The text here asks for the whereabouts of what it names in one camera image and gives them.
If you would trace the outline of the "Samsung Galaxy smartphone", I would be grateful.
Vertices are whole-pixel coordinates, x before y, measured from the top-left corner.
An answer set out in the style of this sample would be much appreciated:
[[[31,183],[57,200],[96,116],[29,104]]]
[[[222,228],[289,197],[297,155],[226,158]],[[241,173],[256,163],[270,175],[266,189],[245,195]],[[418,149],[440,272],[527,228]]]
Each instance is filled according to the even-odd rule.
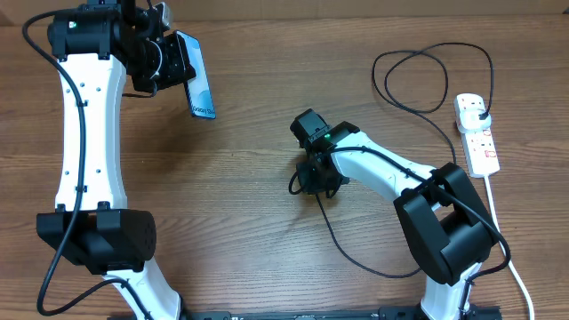
[[[199,41],[179,30],[175,32],[180,40],[182,51],[188,56],[188,64],[195,70],[196,75],[185,84],[188,99],[188,109],[192,116],[215,119],[216,111],[205,70],[204,57]]]

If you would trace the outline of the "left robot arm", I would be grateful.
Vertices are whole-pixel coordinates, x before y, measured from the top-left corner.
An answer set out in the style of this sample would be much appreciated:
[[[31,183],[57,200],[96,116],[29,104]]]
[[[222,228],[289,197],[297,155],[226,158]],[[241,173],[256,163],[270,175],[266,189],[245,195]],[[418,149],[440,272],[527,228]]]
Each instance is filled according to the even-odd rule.
[[[122,179],[120,105],[197,76],[189,40],[171,28],[167,4],[90,1],[49,12],[51,50],[64,103],[63,162],[52,212],[36,231],[55,251],[114,286],[135,319],[187,319],[183,298],[155,258],[156,223],[132,210]]]

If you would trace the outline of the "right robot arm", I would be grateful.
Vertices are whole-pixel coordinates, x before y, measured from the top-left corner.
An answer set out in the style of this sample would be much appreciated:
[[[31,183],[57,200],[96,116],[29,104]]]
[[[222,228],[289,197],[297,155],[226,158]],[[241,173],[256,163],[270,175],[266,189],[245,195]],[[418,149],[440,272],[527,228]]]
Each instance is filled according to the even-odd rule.
[[[381,307],[379,319],[501,318],[499,308],[469,302],[475,280],[487,273],[483,262],[504,238],[460,166],[406,160],[357,126],[330,126],[312,109],[295,117],[290,130],[307,154],[292,178],[301,193],[331,198],[357,180],[395,206],[426,286],[417,305]]]

